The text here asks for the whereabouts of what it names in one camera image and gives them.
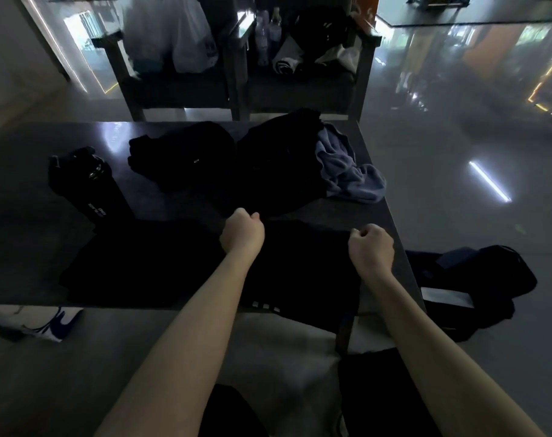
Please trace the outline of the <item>person's right leg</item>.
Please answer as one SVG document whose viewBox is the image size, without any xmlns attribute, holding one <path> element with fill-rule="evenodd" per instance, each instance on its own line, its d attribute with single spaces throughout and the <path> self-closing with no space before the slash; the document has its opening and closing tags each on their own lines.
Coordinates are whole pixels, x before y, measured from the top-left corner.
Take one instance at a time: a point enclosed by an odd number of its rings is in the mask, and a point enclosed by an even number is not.
<svg viewBox="0 0 552 437">
<path fill-rule="evenodd" d="M 397 348 L 338 364 L 341 437 L 442 437 Z"/>
</svg>

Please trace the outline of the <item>person's right hand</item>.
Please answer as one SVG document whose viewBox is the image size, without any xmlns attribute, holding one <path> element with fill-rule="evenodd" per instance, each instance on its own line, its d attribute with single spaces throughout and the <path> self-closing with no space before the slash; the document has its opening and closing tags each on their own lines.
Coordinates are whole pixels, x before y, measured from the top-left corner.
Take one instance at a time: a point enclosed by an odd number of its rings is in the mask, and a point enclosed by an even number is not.
<svg viewBox="0 0 552 437">
<path fill-rule="evenodd" d="M 377 242 L 373 245 L 350 245 L 348 252 L 354 268 L 362 278 L 389 276 L 394 262 L 394 240 L 377 226 Z"/>
</svg>

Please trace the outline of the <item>black bag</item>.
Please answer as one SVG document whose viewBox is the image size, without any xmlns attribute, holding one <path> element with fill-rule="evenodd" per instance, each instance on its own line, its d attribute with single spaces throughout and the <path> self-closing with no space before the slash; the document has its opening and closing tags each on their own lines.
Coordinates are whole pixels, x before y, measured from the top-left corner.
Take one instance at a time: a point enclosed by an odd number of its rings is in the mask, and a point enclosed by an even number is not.
<svg viewBox="0 0 552 437">
<path fill-rule="evenodd" d="M 474 309 L 426 302 L 431 320 L 457 343 L 515 313 L 514 299 L 530 293 L 537 279 L 520 254 L 507 246 L 463 247 L 445 253 L 406 251 L 418 286 L 468 293 Z"/>
</svg>

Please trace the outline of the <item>person's leg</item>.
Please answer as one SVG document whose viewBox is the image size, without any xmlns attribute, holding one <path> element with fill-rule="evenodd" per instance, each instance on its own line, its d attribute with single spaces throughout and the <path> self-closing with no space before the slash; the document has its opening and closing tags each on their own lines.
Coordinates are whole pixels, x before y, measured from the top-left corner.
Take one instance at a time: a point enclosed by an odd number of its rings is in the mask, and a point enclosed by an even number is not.
<svg viewBox="0 0 552 437">
<path fill-rule="evenodd" d="M 198 437 L 270 437 L 243 396 L 232 386 L 215 384 Z"/>
<path fill-rule="evenodd" d="M 341 437 L 442 437 L 397 348 L 338 364 Z"/>
</svg>

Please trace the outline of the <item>black water bottle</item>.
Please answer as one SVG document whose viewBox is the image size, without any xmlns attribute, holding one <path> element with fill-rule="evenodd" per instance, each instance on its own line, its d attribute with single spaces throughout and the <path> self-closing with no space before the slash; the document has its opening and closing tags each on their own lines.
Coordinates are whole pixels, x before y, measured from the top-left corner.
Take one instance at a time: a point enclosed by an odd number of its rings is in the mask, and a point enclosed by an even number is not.
<svg viewBox="0 0 552 437">
<path fill-rule="evenodd" d="M 134 212 L 113 178 L 112 168 L 85 146 L 48 159 L 48 184 L 95 226 L 127 223 Z"/>
</svg>

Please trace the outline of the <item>black garment with white stripes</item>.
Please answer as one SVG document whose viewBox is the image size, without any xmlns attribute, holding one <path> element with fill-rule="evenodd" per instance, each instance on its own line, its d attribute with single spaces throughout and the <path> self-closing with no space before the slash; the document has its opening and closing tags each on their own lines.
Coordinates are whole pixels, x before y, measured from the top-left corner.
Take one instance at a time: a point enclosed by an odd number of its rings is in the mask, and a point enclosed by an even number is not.
<svg viewBox="0 0 552 437">
<path fill-rule="evenodd" d="M 350 232 L 299 220 L 264 227 L 240 306 L 337 333 L 359 308 Z M 178 308 L 225 257 L 219 234 L 193 220 L 135 220 L 95 232 L 59 279 L 68 301 L 88 307 Z"/>
</svg>

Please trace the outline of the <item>clear plastic bottle yellow cap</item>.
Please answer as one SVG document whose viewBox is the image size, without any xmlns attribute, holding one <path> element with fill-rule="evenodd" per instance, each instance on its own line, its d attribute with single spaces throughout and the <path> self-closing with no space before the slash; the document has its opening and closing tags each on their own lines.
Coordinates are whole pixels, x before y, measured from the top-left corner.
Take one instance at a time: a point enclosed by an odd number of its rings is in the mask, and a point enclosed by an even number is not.
<svg viewBox="0 0 552 437">
<path fill-rule="evenodd" d="M 272 17 L 268 29 L 270 43 L 272 43 L 273 46 L 279 46 L 282 39 L 282 18 L 280 15 L 280 7 L 278 6 L 275 6 L 272 10 Z"/>
</svg>

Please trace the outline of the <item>white paper tag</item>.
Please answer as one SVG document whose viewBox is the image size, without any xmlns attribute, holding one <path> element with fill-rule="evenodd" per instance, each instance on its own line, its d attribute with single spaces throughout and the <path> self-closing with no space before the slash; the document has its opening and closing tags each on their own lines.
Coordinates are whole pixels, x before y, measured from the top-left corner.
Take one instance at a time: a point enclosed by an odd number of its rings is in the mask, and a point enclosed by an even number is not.
<svg viewBox="0 0 552 437">
<path fill-rule="evenodd" d="M 432 287 L 421 287 L 421 294 L 426 302 L 440 303 L 456 307 L 474 309 L 472 297 L 468 293 Z"/>
</svg>

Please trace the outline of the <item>person's left leg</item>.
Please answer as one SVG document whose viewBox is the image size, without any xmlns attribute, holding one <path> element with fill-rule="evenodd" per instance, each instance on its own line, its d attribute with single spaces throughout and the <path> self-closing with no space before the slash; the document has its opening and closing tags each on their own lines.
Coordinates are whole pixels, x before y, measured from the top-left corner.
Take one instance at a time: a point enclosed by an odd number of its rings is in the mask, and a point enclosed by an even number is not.
<svg viewBox="0 0 552 437">
<path fill-rule="evenodd" d="M 215 384 L 198 437 L 270 437 L 243 396 L 232 386 Z"/>
</svg>

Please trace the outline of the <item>dark furniture base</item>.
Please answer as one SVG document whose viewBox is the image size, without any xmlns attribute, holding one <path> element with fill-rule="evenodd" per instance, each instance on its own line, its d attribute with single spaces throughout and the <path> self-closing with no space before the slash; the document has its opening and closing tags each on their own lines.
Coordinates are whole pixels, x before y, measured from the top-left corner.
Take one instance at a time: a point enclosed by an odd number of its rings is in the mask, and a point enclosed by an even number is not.
<svg viewBox="0 0 552 437">
<path fill-rule="evenodd" d="M 415 5 L 422 10 L 433 8 L 461 8 L 469 6 L 471 0 L 406 0 L 406 4 Z"/>
</svg>

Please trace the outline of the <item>black backpack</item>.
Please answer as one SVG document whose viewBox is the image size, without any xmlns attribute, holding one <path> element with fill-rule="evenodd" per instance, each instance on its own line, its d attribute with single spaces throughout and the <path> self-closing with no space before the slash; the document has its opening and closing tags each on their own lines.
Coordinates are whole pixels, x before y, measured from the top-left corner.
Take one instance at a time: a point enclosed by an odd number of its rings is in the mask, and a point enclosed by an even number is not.
<svg viewBox="0 0 552 437">
<path fill-rule="evenodd" d="M 346 42 L 351 20 L 340 6 L 312 6 L 288 14 L 286 27 L 303 60 L 314 63 Z"/>
</svg>

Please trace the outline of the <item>blue-grey cloth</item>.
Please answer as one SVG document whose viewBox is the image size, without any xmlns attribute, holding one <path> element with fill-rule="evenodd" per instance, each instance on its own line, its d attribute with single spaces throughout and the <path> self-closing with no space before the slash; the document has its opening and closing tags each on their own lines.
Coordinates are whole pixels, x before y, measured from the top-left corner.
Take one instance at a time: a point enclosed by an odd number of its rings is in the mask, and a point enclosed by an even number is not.
<svg viewBox="0 0 552 437">
<path fill-rule="evenodd" d="M 328 122 L 317 134 L 316 160 L 325 183 L 326 197 L 361 204 L 380 202 L 386 195 L 387 181 L 370 163 L 358 164 L 347 136 Z"/>
</svg>

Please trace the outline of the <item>dark wooden chair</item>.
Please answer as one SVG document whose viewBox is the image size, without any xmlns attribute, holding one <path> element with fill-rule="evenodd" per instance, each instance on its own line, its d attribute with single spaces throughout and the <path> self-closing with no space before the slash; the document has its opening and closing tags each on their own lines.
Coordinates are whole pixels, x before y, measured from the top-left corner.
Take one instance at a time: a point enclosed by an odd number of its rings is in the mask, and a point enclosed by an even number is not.
<svg viewBox="0 0 552 437">
<path fill-rule="evenodd" d="M 92 45 L 105 51 L 123 98 L 136 122 L 145 122 L 148 109 L 229 109 L 232 120 L 248 121 L 239 99 L 238 81 L 245 78 L 243 56 L 236 46 L 245 44 L 242 37 L 250 31 L 254 17 L 249 12 L 238 12 L 237 20 L 228 23 L 219 33 L 219 62 L 198 74 L 179 74 L 171 65 L 162 72 L 132 75 L 128 70 L 119 43 L 123 38 L 118 30 L 98 38 Z"/>
<path fill-rule="evenodd" d="M 249 121 L 252 113 L 288 113 L 298 108 L 360 121 L 375 50 L 382 42 L 374 27 L 358 15 L 350 17 L 349 37 L 358 37 L 361 43 L 355 75 L 344 72 L 299 80 L 263 71 L 249 77 L 246 44 L 255 26 L 253 14 L 247 13 L 222 49 L 234 121 Z"/>
</svg>

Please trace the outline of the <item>person's left forearm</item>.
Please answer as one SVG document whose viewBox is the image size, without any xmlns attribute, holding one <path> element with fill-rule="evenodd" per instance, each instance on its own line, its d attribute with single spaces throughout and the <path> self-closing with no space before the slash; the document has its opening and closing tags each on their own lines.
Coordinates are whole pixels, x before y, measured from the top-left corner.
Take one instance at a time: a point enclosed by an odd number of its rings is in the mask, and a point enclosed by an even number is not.
<svg viewBox="0 0 552 437">
<path fill-rule="evenodd" d="M 173 319 L 94 437 L 197 437 L 257 251 L 235 248 Z"/>
</svg>

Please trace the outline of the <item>person's left hand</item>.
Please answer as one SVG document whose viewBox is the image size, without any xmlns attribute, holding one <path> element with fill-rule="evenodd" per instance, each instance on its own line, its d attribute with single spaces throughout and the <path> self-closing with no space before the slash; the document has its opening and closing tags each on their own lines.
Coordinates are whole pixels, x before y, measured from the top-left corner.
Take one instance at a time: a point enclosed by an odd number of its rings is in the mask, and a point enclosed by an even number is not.
<svg viewBox="0 0 552 437">
<path fill-rule="evenodd" d="M 220 243 L 225 253 L 241 254 L 253 260 L 260 252 L 264 240 L 265 227 L 262 220 L 261 223 L 228 223 L 227 219 L 220 235 Z"/>
</svg>

